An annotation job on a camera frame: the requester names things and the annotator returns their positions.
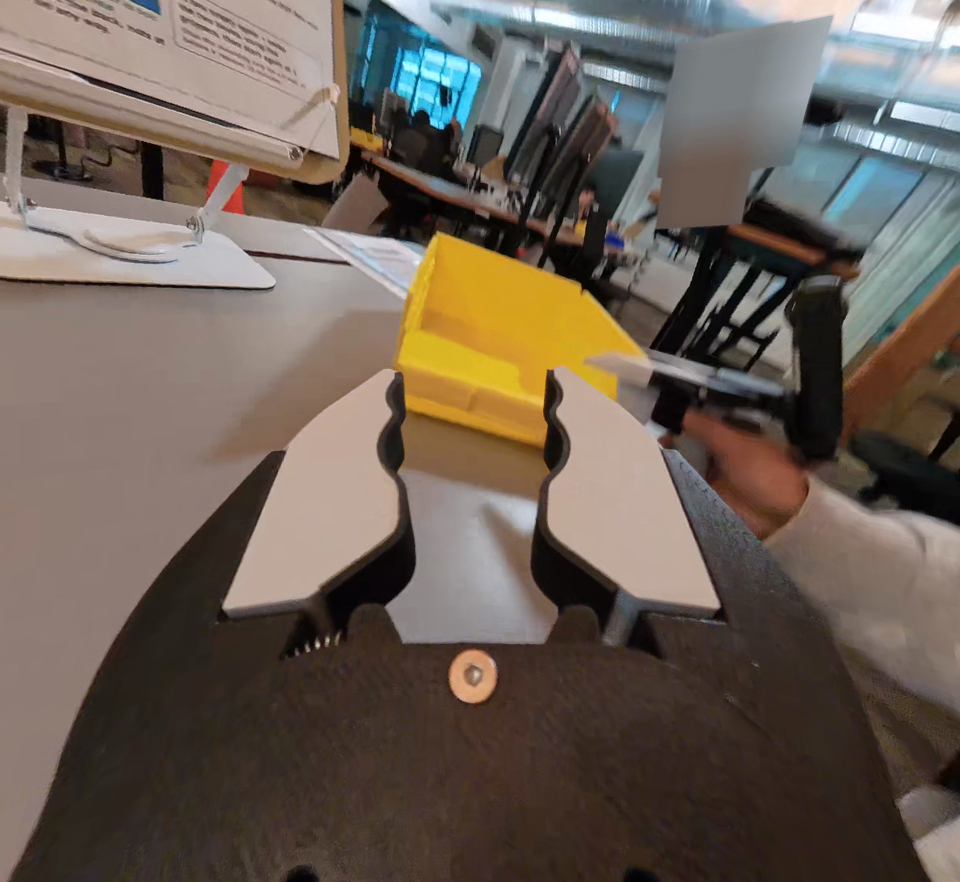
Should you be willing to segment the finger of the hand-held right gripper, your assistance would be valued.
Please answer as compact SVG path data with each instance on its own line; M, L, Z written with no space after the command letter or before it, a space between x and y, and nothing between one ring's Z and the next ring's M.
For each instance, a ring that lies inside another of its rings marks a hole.
M724 392L718 369L656 350L606 352L586 361L615 378L616 400L639 421L682 421L709 392Z

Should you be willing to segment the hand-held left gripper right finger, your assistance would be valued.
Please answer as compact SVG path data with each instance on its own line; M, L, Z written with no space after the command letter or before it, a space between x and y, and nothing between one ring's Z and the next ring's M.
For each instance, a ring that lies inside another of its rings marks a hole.
M558 613L590 611L608 646L658 649L651 617L721 610L665 452L641 421L569 368L547 372L531 571Z

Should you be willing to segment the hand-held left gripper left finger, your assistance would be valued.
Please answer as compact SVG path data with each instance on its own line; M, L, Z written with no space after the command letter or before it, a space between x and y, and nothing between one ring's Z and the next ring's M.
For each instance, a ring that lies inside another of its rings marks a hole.
M307 423L282 453L222 601L231 619L349 620L410 583L403 377L384 369Z

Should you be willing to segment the yellow plastic bin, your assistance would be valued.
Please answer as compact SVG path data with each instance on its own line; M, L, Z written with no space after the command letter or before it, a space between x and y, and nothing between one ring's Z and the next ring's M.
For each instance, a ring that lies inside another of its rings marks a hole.
M645 355L578 283L445 233L417 268L395 351L408 412L538 447L547 372L615 399L617 378L588 360Z

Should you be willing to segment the person's right forearm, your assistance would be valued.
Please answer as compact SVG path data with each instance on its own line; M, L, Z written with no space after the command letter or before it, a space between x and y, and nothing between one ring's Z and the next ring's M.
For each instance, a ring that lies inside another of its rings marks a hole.
M764 544L841 642L958 715L957 526L871 510L810 478L798 513Z

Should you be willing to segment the grey desk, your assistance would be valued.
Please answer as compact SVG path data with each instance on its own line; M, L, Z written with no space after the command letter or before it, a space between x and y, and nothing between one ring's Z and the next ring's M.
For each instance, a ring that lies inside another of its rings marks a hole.
M136 603L274 450L392 365L403 300L307 216L223 217L272 289L2 282L2 880ZM404 641L540 643L539 450L407 416L414 579Z

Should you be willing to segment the person's right hand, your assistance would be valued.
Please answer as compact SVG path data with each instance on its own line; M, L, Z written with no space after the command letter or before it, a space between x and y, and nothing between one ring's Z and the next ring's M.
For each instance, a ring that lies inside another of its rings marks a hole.
M710 457L714 492L758 540L769 540L798 516L810 495L808 473L766 435L693 409L683 430Z

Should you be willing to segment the black office chair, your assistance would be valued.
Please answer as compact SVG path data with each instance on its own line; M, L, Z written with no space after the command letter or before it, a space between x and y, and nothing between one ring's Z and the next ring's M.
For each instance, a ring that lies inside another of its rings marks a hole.
M901 510L931 516L952 525L959 523L959 473L940 460L958 442L959 405L946 398L921 398L948 412L950 418L929 453L924 454L884 432L859 430L849 439L847 450L863 463L872 482L857 492L867 506L883 498Z

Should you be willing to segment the black-legged wooden table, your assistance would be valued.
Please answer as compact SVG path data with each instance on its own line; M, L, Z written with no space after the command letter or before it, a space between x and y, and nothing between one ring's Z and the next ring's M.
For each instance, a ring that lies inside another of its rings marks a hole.
M825 250L749 224L698 229L656 229L677 245L697 252L691 280L656 333L652 348L698 363L717 364L731 353L752 352L750 371L781 333L767 328L774 314L786 309L802 282L813 276L835 276L842 285L859 275L855 253ZM778 288L762 299L742 321L735 319L762 276Z

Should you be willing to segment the background computer monitor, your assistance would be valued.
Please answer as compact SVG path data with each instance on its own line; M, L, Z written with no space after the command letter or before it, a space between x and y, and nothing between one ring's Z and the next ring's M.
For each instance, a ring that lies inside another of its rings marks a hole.
M513 185L530 185L566 127L581 92L581 59L567 44L552 51L546 72L506 155L502 175Z
M534 205L536 219L560 221L576 211L582 186L617 128L616 115L606 101L588 96L551 153Z

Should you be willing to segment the background wooden work table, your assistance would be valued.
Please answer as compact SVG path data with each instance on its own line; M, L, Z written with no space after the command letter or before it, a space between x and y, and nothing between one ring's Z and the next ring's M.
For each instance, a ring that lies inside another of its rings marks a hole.
M464 228L486 226L486 247L510 257L524 255L531 245L553 241L557 246L581 249L585 238L568 226L553 228L552 222L529 216L522 220L489 192L476 192L456 183L409 168L373 151L361 151L363 171L376 181L389 200L378 217L382 233L394 239L409 239L424 222L436 227L446 221L458 235Z

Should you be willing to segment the white paper sheet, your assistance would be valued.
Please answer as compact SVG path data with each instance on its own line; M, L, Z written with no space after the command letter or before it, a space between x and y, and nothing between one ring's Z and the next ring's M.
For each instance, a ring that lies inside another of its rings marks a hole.
M308 227L306 233L400 300L405 300L424 260L417 243L343 230Z

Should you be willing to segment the white tilting stand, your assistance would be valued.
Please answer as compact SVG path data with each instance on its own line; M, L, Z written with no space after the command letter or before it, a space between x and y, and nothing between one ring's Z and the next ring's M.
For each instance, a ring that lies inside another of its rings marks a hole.
M7 50L1 81L7 112L3 280L247 291L275 286L267 270L216 228L250 168L294 171L304 159L301 148ZM22 187L22 156L33 112L197 152L229 166L210 201L182 224L32 205Z

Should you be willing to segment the orange traffic cone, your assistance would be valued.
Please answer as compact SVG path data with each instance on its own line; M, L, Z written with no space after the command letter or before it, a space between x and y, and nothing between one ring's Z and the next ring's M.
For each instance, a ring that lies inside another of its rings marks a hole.
M219 207L223 213L244 215L244 184L248 166L212 160L205 192L205 206Z

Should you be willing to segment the wooden backing board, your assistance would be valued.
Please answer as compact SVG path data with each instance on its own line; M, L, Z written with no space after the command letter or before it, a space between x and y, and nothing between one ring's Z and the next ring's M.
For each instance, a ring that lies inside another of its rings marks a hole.
M335 182L347 167L351 152L351 127L349 120L349 88L347 79L346 28L344 0L331 0L334 82L339 88L335 105L337 135L339 139L336 159L315 152L306 153L294 174L294 182L303 185L329 185Z

